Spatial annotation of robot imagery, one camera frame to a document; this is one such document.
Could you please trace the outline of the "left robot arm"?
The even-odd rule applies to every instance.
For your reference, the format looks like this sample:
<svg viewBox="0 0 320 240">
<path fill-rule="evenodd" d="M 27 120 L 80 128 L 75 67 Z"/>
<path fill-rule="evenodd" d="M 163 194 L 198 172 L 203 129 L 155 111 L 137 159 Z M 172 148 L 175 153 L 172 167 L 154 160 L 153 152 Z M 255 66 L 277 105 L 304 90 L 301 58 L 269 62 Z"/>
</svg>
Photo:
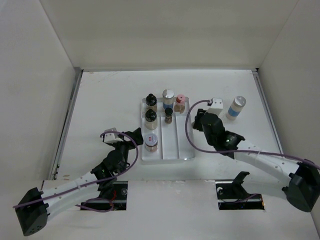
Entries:
<svg viewBox="0 0 320 240">
<path fill-rule="evenodd" d="M 50 189 L 34 187 L 14 206 L 25 237 L 42 230 L 58 214 L 91 199 L 108 199 L 113 183 L 133 165 L 128 162 L 129 152 L 139 152 L 144 139 L 141 128 L 119 132 L 115 128 L 100 134 L 102 141 L 113 147 L 100 164 L 83 176 Z"/>
</svg>

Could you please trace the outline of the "black cap white powder bottle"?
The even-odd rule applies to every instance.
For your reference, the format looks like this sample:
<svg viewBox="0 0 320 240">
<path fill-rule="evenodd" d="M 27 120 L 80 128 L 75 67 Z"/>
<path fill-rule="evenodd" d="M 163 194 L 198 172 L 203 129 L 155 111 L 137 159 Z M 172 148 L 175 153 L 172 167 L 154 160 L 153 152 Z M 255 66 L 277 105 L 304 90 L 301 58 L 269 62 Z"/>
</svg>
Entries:
<svg viewBox="0 0 320 240">
<path fill-rule="evenodd" d="M 155 130 L 158 126 L 157 113 L 153 109 L 146 111 L 144 115 L 145 127 L 149 130 Z"/>
</svg>

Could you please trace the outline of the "blue label jar silver lid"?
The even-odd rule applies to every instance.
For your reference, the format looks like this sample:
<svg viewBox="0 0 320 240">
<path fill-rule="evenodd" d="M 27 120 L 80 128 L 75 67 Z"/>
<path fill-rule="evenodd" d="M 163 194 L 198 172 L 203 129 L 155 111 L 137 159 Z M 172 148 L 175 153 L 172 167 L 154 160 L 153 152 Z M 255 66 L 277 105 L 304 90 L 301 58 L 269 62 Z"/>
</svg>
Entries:
<svg viewBox="0 0 320 240">
<path fill-rule="evenodd" d="M 165 89 L 162 92 L 162 106 L 164 110 L 168 108 L 172 109 L 174 107 L 174 97 L 175 93 L 171 89 Z"/>
</svg>

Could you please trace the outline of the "black cap brown chunk bottle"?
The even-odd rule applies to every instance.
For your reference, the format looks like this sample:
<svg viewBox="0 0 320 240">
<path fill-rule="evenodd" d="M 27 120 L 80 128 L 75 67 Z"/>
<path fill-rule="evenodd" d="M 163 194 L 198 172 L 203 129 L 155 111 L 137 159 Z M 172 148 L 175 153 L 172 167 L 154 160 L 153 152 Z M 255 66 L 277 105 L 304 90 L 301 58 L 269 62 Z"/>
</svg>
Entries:
<svg viewBox="0 0 320 240">
<path fill-rule="evenodd" d="M 155 95 L 153 95 L 152 93 L 150 93 L 146 98 L 145 98 L 145 104 L 146 104 L 146 110 L 153 110 L 155 112 L 157 112 L 158 110 L 158 100 L 157 97 Z"/>
</svg>

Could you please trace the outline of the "small dark pepper bottle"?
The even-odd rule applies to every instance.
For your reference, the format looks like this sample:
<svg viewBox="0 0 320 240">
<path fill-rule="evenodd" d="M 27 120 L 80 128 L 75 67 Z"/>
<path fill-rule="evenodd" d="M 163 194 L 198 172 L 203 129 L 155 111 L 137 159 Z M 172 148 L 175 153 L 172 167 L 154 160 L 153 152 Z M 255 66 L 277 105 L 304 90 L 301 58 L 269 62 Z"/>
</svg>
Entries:
<svg viewBox="0 0 320 240">
<path fill-rule="evenodd" d="M 172 117 L 173 117 L 173 109 L 168 107 L 168 108 L 165 109 L 164 113 L 165 113 L 164 122 L 166 124 L 171 124 L 172 123 Z"/>
</svg>

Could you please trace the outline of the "pink cap spice bottle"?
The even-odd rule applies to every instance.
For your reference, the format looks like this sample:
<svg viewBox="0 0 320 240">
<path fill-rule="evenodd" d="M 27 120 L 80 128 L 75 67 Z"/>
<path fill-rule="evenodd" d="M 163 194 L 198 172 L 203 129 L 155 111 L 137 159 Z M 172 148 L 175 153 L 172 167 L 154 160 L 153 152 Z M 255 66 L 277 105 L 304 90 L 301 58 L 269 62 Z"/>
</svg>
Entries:
<svg viewBox="0 0 320 240">
<path fill-rule="evenodd" d="M 173 110 L 177 113 L 182 114 L 185 111 L 186 97 L 183 94 L 178 94 L 176 96 L 175 104 Z"/>
</svg>

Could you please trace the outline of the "orange label sauce jar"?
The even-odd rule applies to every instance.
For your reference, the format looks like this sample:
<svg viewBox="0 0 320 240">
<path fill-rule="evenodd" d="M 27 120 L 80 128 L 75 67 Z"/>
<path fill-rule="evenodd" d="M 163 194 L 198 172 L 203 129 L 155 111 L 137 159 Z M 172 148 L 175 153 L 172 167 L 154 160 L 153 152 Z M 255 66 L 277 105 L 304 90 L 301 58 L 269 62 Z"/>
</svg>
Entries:
<svg viewBox="0 0 320 240">
<path fill-rule="evenodd" d="M 153 153 L 158 149 L 158 137 L 154 133 L 147 134 L 144 138 L 144 144 L 146 150 Z"/>
</svg>

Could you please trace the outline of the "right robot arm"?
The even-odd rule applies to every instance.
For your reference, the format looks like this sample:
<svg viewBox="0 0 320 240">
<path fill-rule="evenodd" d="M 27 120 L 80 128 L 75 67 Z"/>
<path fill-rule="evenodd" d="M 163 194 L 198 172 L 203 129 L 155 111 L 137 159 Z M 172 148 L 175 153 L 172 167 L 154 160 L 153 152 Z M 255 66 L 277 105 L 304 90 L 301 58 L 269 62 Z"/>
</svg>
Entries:
<svg viewBox="0 0 320 240">
<path fill-rule="evenodd" d="M 225 129 L 222 120 L 202 108 L 197 110 L 193 129 L 204 133 L 213 154 L 244 162 L 273 176 L 282 185 L 268 187 L 292 206 L 311 212 L 320 197 L 320 168 L 307 159 L 265 152 L 243 136 Z"/>
</svg>

